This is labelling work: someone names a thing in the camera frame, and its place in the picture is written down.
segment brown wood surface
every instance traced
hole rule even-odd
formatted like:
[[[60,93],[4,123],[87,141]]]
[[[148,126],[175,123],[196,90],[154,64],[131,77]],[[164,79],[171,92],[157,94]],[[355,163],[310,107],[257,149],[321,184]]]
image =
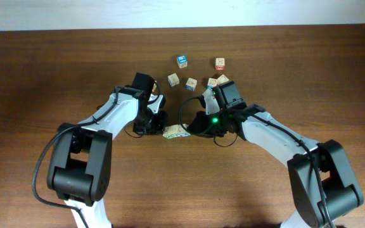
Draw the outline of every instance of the brown wood surface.
[[[181,103],[216,74],[216,57],[248,104],[307,137],[340,142],[365,197],[365,25],[0,32],[0,227],[75,227],[70,211],[36,201],[30,187],[57,126],[87,118],[136,72],[160,83],[176,124]],[[180,85],[168,85],[172,73]],[[184,88],[188,77],[195,92]],[[199,109],[189,105],[184,121]],[[46,186],[49,159],[38,190],[61,202]],[[105,205],[126,227],[254,227],[295,209],[288,171],[254,144],[124,132],[113,142]],[[335,223],[365,227],[365,204]]]

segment black cable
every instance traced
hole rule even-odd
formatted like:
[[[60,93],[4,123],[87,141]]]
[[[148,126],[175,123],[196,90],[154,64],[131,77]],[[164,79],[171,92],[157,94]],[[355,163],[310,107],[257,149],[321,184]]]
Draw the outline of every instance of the black cable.
[[[183,125],[183,121],[181,120],[181,112],[184,108],[184,106],[189,103],[190,101],[194,100],[194,99],[200,99],[200,97],[194,97],[194,98],[189,98],[188,100],[186,100],[180,107],[180,110],[178,111],[178,121],[181,125],[181,127],[188,133],[190,133],[191,135],[194,135],[194,136],[198,136],[198,135],[201,135],[201,134],[204,134],[206,132],[208,132],[214,125],[213,124],[210,124],[205,130],[203,130],[202,132],[198,132],[198,133],[194,133],[194,132],[191,132],[189,131],[186,127],[184,127]]]
[[[128,136],[131,136],[131,137],[133,137],[133,138],[135,138],[135,139],[139,139],[139,138],[143,137],[143,136],[144,136],[144,134],[146,133],[146,128],[144,128],[143,134],[141,134],[141,135],[137,134],[138,136],[132,136],[130,133],[128,133],[128,131],[126,131],[126,126],[124,127],[124,131],[125,131],[125,133],[126,133]]]
[[[312,167],[315,171],[315,176],[316,176],[316,180],[317,180],[317,185],[319,187],[319,194],[321,195],[321,200],[322,200],[322,205],[323,205],[323,210],[324,210],[324,215],[326,217],[326,220],[329,223],[329,226],[331,228],[336,228],[335,225],[333,225],[332,220],[330,219],[330,215],[329,215],[329,210],[328,210],[328,205],[326,203],[326,198],[324,195],[324,191],[323,191],[323,186],[322,186],[322,179],[321,179],[321,175],[319,174],[319,169],[317,167],[317,165],[315,164],[314,158],[312,156],[312,153],[309,151],[309,149],[307,148],[307,146],[305,145],[305,143],[302,140],[299,140],[297,137],[295,137],[291,132],[287,131],[286,129],[271,123],[269,120],[264,120],[263,118],[260,118],[254,114],[249,113],[250,116],[256,118],[257,120],[260,120],[261,122],[270,125],[271,127],[274,127],[282,132],[284,132],[285,134],[287,134],[288,136],[290,136],[296,143],[298,143],[308,154],[309,160],[311,161]]]
[[[234,138],[234,141],[231,143],[231,144],[229,144],[229,145],[227,145],[227,146],[221,146],[221,145],[219,145],[219,144],[217,144],[216,143],[216,136],[214,136],[214,143],[217,145],[217,146],[220,146],[220,147],[230,147],[230,146],[232,146],[233,144],[234,144],[234,142],[236,142],[236,140],[238,139],[238,135],[236,134],[236,137]]]
[[[53,145],[54,142],[56,142],[64,133],[67,133],[67,132],[69,132],[71,130],[78,129],[80,127],[87,126],[87,125],[91,125],[91,124],[97,124],[98,121],[100,121],[110,111],[113,110],[113,108],[117,104],[117,101],[118,101],[118,89],[115,90],[115,99],[113,100],[113,103],[112,103],[111,107],[109,107],[109,109],[106,110],[104,112],[104,114],[102,114],[100,117],[98,117],[98,118],[93,117],[93,121],[86,122],[86,123],[79,123],[77,125],[71,126],[71,127],[67,128],[67,129],[65,129],[65,130],[57,133],[52,139],[50,139],[50,142],[48,142],[48,144],[46,145],[46,147],[43,149],[43,151],[42,151],[39,159],[37,160],[36,167],[35,167],[35,171],[34,171],[34,174],[33,174],[32,191],[33,191],[33,195],[35,196],[35,198],[37,200],[39,200],[41,203],[44,203],[44,204],[49,205],[49,206],[56,206],[56,207],[59,207],[59,208],[66,208],[66,209],[75,210],[79,214],[79,216],[80,216],[80,218],[82,220],[82,223],[85,225],[86,228],[88,228],[88,224],[87,224],[84,216],[82,215],[81,209],[79,209],[79,208],[77,208],[75,206],[68,206],[68,205],[63,205],[63,204],[59,204],[59,203],[53,203],[51,201],[47,201],[45,199],[42,199],[39,196],[39,194],[37,193],[37,190],[36,190],[37,174],[39,173],[39,169],[40,169],[40,166],[42,164],[43,158],[46,156],[46,153],[49,151],[50,147]]]
[[[148,105],[154,104],[157,101],[157,99],[160,97],[160,95],[162,94],[162,90],[160,89],[160,86],[158,85],[158,83],[156,81],[155,81],[155,84],[156,84],[157,90],[158,90],[157,98],[154,99],[153,101],[149,101],[149,103],[147,103]]]

